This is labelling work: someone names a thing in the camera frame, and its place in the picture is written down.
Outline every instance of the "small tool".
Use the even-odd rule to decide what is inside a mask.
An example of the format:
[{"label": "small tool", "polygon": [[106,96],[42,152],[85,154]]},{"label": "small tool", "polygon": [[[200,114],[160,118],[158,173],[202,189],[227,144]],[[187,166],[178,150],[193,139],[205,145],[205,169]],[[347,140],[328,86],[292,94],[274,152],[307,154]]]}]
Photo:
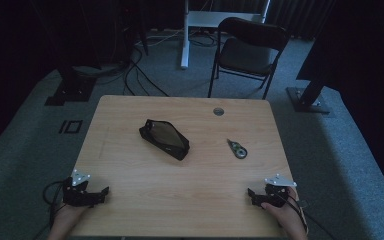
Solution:
[{"label": "small tool", "polygon": [[244,159],[248,154],[248,151],[242,147],[238,142],[233,142],[227,139],[227,143],[229,144],[230,149],[235,154],[235,156],[239,159]]}]

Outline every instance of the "black case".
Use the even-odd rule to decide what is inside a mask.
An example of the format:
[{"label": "black case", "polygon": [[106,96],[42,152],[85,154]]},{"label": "black case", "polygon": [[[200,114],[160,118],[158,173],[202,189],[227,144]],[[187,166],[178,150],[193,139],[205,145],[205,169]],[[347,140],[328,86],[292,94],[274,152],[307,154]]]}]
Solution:
[{"label": "black case", "polygon": [[[158,131],[153,131],[155,128],[159,128],[165,132],[159,133]],[[189,151],[188,139],[169,122],[148,119],[145,126],[139,128],[139,132],[143,139],[179,161],[183,160]]]}]

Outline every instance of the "wooden table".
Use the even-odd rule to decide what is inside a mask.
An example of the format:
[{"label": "wooden table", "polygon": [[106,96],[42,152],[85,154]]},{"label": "wooden table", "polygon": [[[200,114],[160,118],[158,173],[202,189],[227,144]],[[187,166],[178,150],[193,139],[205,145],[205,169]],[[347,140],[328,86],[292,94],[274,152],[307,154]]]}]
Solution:
[{"label": "wooden table", "polygon": [[[147,119],[171,122],[190,141],[183,161],[141,138]],[[236,158],[227,138],[248,156]],[[109,186],[110,193],[73,235],[284,236],[247,196],[247,188],[264,194],[264,178],[276,173],[292,180],[267,101],[104,96],[75,168],[91,174],[89,192]]]}]

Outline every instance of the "round hole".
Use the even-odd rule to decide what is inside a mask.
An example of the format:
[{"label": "round hole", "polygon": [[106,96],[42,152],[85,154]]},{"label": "round hole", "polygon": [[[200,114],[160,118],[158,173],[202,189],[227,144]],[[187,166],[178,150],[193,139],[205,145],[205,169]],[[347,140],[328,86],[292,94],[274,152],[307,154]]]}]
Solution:
[{"label": "round hole", "polygon": [[224,114],[223,108],[214,108],[213,113],[217,116],[221,116]]}]

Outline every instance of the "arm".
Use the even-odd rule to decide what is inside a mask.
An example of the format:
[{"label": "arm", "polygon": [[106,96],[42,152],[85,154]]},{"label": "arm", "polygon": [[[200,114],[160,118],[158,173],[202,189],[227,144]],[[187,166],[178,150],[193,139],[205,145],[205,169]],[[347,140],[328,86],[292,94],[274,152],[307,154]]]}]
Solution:
[{"label": "arm", "polygon": [[80,221],[80,217],[88,207],[73,207],[65,205],[56,214],[54,225],[49,233],[48,240],[64,240],[71,230]]},{"label": "arm", "polygon": [[[295,191],[288,187],[289,195],[296,198]],[[288,201],[293,204],[296,208],[295,201],[288,198]],[[289,204],[283,205],[281,208],[277,208],[269,203],[262,203],[261,206],[266,209],[271,215],[273,215],[280,225],[282,225],[286,234],[291,240],[307,240],[307,233],[302,225],[301,219],[298,214],[289,206]]]}]

